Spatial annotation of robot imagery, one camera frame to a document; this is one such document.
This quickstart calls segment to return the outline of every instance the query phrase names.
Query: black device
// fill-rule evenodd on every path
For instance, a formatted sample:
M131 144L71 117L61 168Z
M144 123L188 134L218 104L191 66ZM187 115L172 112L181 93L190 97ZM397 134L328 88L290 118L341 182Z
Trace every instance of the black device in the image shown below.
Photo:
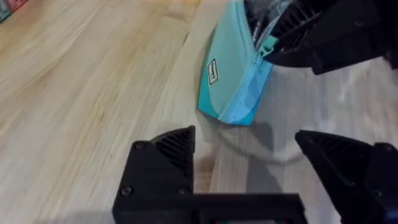
M271 35L264 59L322 74L383 56L398 68L398 1L293 0Z
M342 223L398 223L393 146L311 131L299 131L295 138ZM194 152L193 126L136 141L114 201L116 224L307 223L297 194L193 194Z

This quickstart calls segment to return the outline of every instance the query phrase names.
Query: zipper pull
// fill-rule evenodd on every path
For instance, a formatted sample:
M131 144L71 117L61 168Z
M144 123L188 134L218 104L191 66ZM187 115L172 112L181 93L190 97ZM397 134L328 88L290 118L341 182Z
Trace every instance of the zipper pull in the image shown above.
M269 35L265 41L262 42L259 54L261 57L265 57L269 55L271 52L274 51L274 46L278 42L278 38L274 37L273 35Z

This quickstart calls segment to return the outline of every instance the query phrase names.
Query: white label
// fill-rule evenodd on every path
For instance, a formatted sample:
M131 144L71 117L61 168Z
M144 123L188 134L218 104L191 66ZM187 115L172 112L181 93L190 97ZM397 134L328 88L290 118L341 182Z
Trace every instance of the white label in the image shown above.
M211 85L218 80L217 63L215 58L207 66L207 72L209 74L209 85Z

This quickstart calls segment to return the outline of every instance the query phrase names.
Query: pencil pouch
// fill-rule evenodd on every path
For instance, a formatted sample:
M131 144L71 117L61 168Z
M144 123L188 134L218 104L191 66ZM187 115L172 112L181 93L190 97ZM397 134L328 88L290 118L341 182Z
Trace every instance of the pencil pouch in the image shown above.
M256 49L243 1L229 2L205 60L198 109L224 123L250 125L272 70L262 58L276 41L263 38Z
M0 23L17 11L27 0L0 0Z
M0 23L11 14L7 0L0 0Z

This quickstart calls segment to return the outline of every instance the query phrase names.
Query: wood grain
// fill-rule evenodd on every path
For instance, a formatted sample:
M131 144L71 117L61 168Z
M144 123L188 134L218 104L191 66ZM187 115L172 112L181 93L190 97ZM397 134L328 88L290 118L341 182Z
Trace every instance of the wood grain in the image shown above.
M3 23L1 223L113 223L131 143L191 124L196 192L299 192L310 223L337 223L294 133L397 145L396 75L381 59L319 77L277 67L256 122L221 124L196 100L224 6L31 0Z
M197 86L224 5L41 0L3 23L1 223L112 223L131 143L191 124L207 192L215 153Z
M397 75L381 58L321 76L276 67L254 124L219 132L211 190L297 192L310 223L340 223L294 134L309 129L398 146Z

